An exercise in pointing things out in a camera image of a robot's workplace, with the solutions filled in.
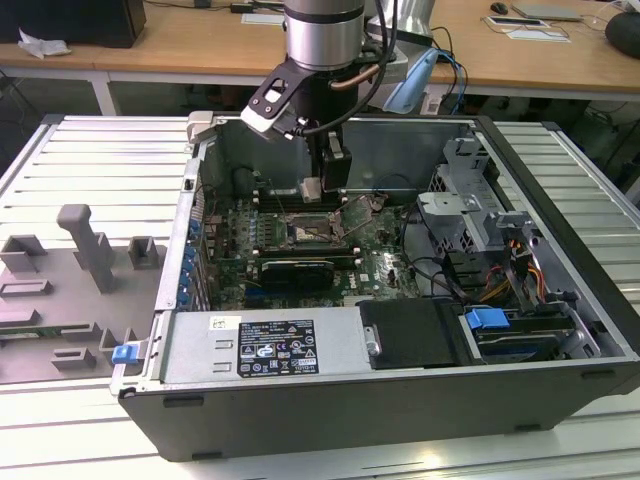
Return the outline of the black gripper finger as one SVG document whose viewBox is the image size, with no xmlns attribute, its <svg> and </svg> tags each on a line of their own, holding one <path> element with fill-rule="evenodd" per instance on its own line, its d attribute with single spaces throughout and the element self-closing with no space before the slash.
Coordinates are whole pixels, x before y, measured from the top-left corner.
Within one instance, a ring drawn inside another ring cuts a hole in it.
<svg viewBox="0 0 640 480">
<path fill-rule="evenodd" d="M 307 147 L 310 156 L 312 177 L 322 177 L 324 145 L 324 133 L 314 134 L 307 137 Z"/>
<path fill-rule="evenodd" d="M 340 135 L 336 131 L 330 131 L 322 149 L 321 184 L 325 192 L 346 186 L 351 163 L 352 154 L 343 144 Z"/>
</svg>

